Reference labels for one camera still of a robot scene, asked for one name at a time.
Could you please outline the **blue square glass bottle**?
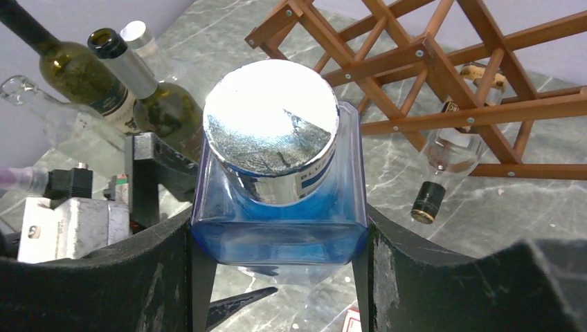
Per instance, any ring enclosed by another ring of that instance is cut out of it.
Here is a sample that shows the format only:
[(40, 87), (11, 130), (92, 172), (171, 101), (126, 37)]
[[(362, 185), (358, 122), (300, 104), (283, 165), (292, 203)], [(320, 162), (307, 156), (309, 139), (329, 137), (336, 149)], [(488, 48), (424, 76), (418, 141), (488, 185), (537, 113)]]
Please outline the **blue square glass bottle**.
[(190, 230), (217, 263), (317, 284), (368, 233), (361, 119), (313, 69), (266, 59), (207, 95)]

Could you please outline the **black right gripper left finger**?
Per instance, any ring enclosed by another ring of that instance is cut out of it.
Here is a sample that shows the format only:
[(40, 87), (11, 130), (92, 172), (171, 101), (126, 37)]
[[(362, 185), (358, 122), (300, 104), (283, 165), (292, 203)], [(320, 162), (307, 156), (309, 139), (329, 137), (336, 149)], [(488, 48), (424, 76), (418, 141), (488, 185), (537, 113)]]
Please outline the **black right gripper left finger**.
[(2, 331), (203, 331), (217, 264), (190, 210), (81, 259), (1, 260)]

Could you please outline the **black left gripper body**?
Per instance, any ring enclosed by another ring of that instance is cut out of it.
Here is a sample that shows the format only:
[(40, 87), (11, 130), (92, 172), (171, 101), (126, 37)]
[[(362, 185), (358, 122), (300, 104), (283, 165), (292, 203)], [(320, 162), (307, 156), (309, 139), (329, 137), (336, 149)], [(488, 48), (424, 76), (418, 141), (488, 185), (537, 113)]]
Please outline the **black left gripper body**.
[(198, 164), (162, 141), (155, 133), (125, 137), (125, 173), (129, 177), (131, 220), (148, 228), (160, 222), (159, 186), (180, 202), (191, 203)]

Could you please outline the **clear whisky bottle black label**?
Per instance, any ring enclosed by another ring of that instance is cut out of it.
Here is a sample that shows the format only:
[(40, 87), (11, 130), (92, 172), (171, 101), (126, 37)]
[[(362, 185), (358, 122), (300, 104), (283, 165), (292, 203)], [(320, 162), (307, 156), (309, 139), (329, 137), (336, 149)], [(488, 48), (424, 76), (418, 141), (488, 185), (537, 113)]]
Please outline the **clear whisky bottle black label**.
[[(460, 76), (475, 93), (485, 74), (486, 65), (464, 64)], [(485, 100), (485, 106), (500, 104), (509, 82), (498, 69)], [(410, 211), (412, 221), (434, 222), (441, 204), (454, 185), (472, 173), (487, 146), (472, 126), (433, 129), (417, 161), (424, 163), (423, 182)]]

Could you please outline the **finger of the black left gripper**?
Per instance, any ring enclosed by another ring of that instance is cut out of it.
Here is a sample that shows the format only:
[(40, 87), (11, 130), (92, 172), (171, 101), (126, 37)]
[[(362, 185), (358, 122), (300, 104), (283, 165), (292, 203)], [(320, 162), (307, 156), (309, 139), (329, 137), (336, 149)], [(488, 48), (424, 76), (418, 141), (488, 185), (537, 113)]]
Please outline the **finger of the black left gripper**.
[(278, 288), (271, 286), (211, 302), (208, 309), (205, 331), (212, 331), (245, 306), (276, 292), (278, 292)]

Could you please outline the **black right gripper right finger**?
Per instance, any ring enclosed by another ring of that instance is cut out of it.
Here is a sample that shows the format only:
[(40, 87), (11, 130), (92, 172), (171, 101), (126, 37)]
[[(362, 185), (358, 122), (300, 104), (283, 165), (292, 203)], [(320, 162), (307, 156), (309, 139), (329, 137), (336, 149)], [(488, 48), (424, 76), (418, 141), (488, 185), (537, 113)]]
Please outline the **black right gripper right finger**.
[(475, 259), (368, 208), (353, 261), (364, 331), (585, 331), (586, 241), (526, 239)]

